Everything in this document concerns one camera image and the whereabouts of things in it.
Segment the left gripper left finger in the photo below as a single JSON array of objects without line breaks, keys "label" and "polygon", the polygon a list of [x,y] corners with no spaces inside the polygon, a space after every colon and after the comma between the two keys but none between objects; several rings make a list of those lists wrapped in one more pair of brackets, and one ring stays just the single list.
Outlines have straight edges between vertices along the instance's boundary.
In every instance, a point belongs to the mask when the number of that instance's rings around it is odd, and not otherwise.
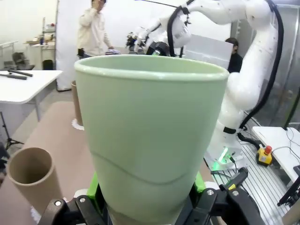
[{"label": "left gripper left finger", "polygon": [[69,202],[52,199],[39,221],[41,225],[109,225],[110,216],[98,177],[94,174],[86,194]]}]

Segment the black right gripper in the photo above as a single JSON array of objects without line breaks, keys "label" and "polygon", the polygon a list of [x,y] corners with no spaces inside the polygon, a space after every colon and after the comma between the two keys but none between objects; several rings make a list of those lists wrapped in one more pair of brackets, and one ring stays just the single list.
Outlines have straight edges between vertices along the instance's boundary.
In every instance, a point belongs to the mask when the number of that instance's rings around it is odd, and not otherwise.
[{"label": "black right gripper", "polygon": [[136,32],[128,33],[126,47],[134,47],[137,38],[138,38],[138,34]]}]

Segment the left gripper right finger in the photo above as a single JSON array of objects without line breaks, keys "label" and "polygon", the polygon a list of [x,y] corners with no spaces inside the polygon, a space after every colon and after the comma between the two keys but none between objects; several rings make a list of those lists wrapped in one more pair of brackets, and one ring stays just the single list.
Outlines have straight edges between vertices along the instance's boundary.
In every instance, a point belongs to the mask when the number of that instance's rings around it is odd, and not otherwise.
[{"label": "left gripper right finger", "polygon": [[220,217],[227,225],[259,225],[261,215],[250,194],[241,188],[248,177],[247,172],[238,172],[219,189],[205,187],[200,174],[183,207],[177,225],[208,225],[212,217]]}]

